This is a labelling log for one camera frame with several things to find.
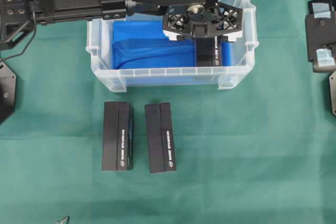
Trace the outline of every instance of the table surface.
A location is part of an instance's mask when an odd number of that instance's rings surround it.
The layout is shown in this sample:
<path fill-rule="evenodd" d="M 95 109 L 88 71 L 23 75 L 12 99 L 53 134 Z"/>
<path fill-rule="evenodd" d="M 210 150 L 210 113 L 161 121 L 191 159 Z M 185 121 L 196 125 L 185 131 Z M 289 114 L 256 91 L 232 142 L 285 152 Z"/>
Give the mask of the table surface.
<path fill-rule="evenodd" d="M 256 66 L 229 91 L 114 94 L 90 69 L 86 22 L 39 27 L 8 62 L 17 111 L 0 127 L 2 222 L 335 223 L 336 118 L 328 75 L 307 63 L 307 1 L 251 0 Z M 131 172 L 101 171 L 104 101 L 135 108 Z M 153 102 L 172 105 L 175 174 L 149 174 L 144 105 Z"/>

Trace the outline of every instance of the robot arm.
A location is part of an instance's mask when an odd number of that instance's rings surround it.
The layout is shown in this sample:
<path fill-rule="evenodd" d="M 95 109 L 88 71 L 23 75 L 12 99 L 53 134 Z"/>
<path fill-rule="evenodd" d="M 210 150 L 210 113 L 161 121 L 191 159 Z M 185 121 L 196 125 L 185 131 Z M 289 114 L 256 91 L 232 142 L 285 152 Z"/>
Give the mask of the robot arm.
<path fill-rule="evenodd" d="M 243 10 L 218 0 L 0 0 L 0 50 L 12 49 L 37 25 L 119 19 L 134 13 L 163 16 L 172 39 L 212 38 L 242 30 Z"/>

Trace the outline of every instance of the blue plastic bag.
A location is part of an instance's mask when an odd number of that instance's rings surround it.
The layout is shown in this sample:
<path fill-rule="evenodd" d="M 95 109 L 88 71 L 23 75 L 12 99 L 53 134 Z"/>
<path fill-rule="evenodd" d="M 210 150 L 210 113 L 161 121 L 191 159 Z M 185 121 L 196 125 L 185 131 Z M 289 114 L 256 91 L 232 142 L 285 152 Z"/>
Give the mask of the blue plastic bag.
<path fill-rule="evenodd" d="M 114 22 L 112 48 L 113 69 L 196 66 L 194 41 L 170 41 L 163 34 L 162 22 Z M 222 51 L 227 66 L 228 43 L 223 43 Z"/>

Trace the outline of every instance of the black box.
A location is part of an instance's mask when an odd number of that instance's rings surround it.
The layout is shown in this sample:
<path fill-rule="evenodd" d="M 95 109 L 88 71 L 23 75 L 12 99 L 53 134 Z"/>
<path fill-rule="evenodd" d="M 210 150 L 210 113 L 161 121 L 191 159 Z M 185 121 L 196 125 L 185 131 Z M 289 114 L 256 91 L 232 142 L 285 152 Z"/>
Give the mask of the black box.
<path fill-rule="evenodd" d="M 221 67 L 222 36 L 196 39 L 196 55 L 198 67 Z"/>
<path fill-rule="evenodd" d="M 176 171 L 170 103 L 145 106 L 150 173 Z"/>
<path fill-rule="evenodd" d="M 133 169 L 133 122 L 130 103 L 105 103 L 102 170 Z"/>

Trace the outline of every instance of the clear plastic bin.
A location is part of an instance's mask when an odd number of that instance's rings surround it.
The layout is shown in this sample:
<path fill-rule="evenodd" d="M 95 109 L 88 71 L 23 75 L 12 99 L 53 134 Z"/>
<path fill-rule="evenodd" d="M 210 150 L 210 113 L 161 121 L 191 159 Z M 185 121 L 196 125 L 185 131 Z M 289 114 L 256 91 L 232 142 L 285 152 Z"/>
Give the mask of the clear plastic bin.
<path fill-rule="evenodd" d="M 231 44 L 233 66 L 113 70 L 110 68 L 113 57 L 113 20 L 96 19 L 88 22 L 86 47 L 87 52 L 91 54 L 93 73 L 113 92 L 127 92 L 127 87 L 131 86 L 217 84 L 220 90 L 236 87 L 255 65 L 255 48 L 259 45 L 256 7 L 251 4 L 250 0 L 219 1 L 244 9 L 243 37 Z M 162 18 L 136 14 L 124 20 L 160 19 Z"/>

